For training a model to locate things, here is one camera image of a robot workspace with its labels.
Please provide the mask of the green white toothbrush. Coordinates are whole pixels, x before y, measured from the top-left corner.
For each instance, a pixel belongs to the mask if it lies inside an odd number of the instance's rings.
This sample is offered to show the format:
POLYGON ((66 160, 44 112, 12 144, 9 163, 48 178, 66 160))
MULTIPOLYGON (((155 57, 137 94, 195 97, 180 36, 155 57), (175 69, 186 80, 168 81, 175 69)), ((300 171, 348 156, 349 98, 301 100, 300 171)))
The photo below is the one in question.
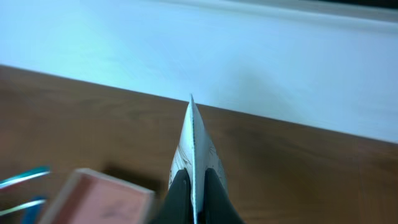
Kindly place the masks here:
POLYGON ((34 207, 34 206, 37 206, 37 205, 42 205, 45 202, 46 202, 46 199, 38 199, 38 200, 33 200, 33 201, 30 201, 30 202, 22 203, 20 205, 15 206, 15 207, 8 208, 8 209, 5 209, 5 210, 1 210, 0 211, 0 216, 2 217, 2 216, 5 216, 5 215, 8 215, 10 213, 18 212, 20 210, 31 208, 31 207, 34 207))

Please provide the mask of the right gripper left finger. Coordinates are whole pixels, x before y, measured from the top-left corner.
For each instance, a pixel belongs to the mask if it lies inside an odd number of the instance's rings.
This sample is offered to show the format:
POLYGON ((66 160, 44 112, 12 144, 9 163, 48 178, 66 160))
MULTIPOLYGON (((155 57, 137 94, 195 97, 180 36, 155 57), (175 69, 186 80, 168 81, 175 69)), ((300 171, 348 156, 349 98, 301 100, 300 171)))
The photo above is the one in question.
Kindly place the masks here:
POLYGON ((186 169, 179 170, 169 188, 162 208, 150 224, 190 224, 193 221, 190 200, 191 183, 186 169))

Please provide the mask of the white Pantene tube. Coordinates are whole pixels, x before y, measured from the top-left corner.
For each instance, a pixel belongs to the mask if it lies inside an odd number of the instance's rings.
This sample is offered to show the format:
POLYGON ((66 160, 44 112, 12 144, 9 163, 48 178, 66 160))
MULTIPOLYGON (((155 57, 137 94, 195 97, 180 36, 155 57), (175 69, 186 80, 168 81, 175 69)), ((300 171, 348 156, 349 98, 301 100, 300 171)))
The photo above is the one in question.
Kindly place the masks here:
POLYGON ((171 187, 179 170, 185 169, 188 172, 194 224, 199 223, 199 214, 203 210, 205 171, 208 168, 215 170, 223 189, 227 190, 228 184, 222 162, 205 128, 193 96, 190 96, 180 140, 170 168, 168 187, 171 187))

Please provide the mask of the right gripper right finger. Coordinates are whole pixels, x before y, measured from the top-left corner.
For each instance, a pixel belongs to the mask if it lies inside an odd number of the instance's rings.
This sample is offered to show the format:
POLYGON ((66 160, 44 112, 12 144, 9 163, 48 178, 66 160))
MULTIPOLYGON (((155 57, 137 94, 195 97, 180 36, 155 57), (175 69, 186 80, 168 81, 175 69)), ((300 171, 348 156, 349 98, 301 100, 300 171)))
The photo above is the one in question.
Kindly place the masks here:
POLYGON ((216 171, 208 168, 205 172, 203 210, 199 221, 203 224, 244 224, 230 202, 216 171))

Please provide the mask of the green red toothpaste tube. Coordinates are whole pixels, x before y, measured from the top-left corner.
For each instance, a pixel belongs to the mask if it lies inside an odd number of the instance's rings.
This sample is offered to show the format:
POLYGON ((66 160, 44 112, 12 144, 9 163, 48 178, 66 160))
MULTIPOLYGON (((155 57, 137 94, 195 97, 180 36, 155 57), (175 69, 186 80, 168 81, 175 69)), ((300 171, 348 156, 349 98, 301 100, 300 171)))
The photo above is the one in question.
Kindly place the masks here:
POLYGON ((30 179, 48 175, 51 173, 50 169, 46 166, 36 167, 34 169, 25 171, 15 176, 9 177, 1 181, 1 190, 9 188, 13 185, 20 184, 30 179))

